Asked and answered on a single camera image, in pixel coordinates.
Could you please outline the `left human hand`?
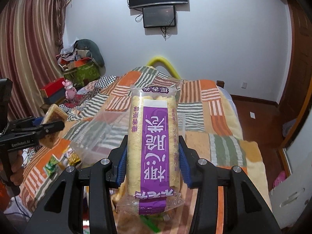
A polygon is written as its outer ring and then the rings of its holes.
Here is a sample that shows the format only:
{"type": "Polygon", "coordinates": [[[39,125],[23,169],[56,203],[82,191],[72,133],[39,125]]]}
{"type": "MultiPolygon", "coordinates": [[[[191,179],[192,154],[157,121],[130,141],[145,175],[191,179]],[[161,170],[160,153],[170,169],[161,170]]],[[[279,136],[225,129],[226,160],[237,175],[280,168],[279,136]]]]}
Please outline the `left human hand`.
{"type": "Polygon", "coordinates": [[[23,164],[23,151],[17,151],[17,158],[15,162],[12,164],[12,172],[13,174],[10,176],[11,181],[16,186],[20,186],[24,180],[24,168],[22,167],[23,164]]]}

